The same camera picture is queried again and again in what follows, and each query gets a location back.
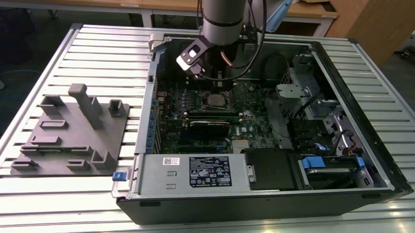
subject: wooden desk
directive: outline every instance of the wooden desk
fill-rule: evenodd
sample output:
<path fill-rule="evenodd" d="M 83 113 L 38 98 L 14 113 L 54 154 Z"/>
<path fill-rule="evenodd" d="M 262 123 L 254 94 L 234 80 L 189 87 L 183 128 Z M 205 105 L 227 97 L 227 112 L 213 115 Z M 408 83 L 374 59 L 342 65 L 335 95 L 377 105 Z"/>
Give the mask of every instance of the wooden desk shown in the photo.
<path fill-rule="evenodd" d="M 198 0 L 0 0 L 0 6 L 34 9 L 99 11 L 142 14 L 145 27 L 154 27 L 154 15 L 197 16 Z M 325 37 L 339 13 L 325 10 L 319 3 L 295 3 L 286 22 L 318 24 L 314 36 Z"/>
<path fill-rule="evenodd" d="M 173 11 L 198 11 L 197 5 L 198 0 L 142 0 L 141 8 Z M 290 7 L 287 16 L 337 19 L 339 13 L 326 11 L 319 3 L 311 4 L 299 2 Z"/>

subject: table leg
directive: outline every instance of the table leg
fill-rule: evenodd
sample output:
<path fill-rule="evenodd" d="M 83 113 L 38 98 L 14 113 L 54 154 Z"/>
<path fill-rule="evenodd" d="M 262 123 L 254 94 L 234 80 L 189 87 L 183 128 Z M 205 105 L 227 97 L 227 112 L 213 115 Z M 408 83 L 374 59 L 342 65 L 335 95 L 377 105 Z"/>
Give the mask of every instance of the table leg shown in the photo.
<path fill-rule="evenodd" d="M 331 19 L 331 18 L 323 19 L 313 36 L 325 37 L 326 33 L 330 29 L 333 21 L 334 21 L 334 19 Z"/>
<path fill-rule="evenodd" d="M 58 19 L 58 10 L 49 10 L 50 16 L 53 19 Z"/>
<path fill-rule="evenodd" d="M 142 9 L 143 25 L 146 28 L 154 27 L 154 16 L 153 10 Z"/>

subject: blue clip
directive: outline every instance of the blue clip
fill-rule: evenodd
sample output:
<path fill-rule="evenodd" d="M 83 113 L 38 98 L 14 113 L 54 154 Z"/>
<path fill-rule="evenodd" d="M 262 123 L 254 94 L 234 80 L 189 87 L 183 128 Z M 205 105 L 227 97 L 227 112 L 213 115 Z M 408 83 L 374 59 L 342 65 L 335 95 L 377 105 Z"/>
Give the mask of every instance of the blue clip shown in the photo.
<path fill-rule="evenodd" d="M 314 145 L 317 145 L 322 151 L 327 150 L 327 148 L 321 143 L 315 143 Z"/>
<path fill-rule="evenodd" d="M 305 159 L 302 159 L 302 163 L 303 163 L 305 169 L 326 167 L 323 158 L 319 156 L 306 157 Z"/>
<path fill-rule="evenodd" d="M 358 165 L 359 165 L 359 168 L 365 167 L 365 160 L 362 157 L 358 157 Z"/>
<path fill-rule="evenodd" d="M 127 181 L 127 172 L 117 171 L 113 173 L 113 181 Z"/>

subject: aluminum extrusion table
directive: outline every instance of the aluminum extrusion table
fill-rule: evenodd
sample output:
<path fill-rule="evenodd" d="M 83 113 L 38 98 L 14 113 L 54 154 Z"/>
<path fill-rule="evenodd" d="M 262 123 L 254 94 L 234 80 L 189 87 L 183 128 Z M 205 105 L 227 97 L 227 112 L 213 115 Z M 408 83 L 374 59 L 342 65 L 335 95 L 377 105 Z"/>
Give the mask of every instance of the aluminum extrusion table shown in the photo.
<path fill-rule="evenodd" d="M 111 177 L 9 178 L 13 159 L 19 156 L 21 145 L 29 140 L 43 113 L 37 105 L 46 94 L 67 95 L 71 83 L 89 85 L 89 95 L 99 96 L 101 102 L 117 98 L 131 105 L 118 169 L 133 165 L 151 61 L 149 36 L 155 32 L 197 34 L 197 31 L 190 30 L 94 25 L 70 30 L 0 140 L 0 228 L 6 227 L 0 231 L 413 232 L 415 194 L 386 204 L 369 205 L 337 217 L 141 226 L 130 220 L 115 203 Z M 318 40 L 322 43 L 415 188 L 415 114 L 359 44 L 353 44 L 347 39 L 278 35 L 269 37 Z M 70 96 L 63 99 L 75 101 Z M 122 183 L 117 189 L 121 193 L 127 192 L 129 184 Z"/>

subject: warning label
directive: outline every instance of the warning label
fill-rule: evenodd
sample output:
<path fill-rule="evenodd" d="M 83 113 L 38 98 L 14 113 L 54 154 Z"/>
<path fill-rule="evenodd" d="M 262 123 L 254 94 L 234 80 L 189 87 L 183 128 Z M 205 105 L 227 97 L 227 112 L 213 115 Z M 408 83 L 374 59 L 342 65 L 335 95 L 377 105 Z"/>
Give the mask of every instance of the warning label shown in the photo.
<path fill-rule="evenodd" d="M 190 186 L 233 186 L 229 157 L 190 157 Z"/>

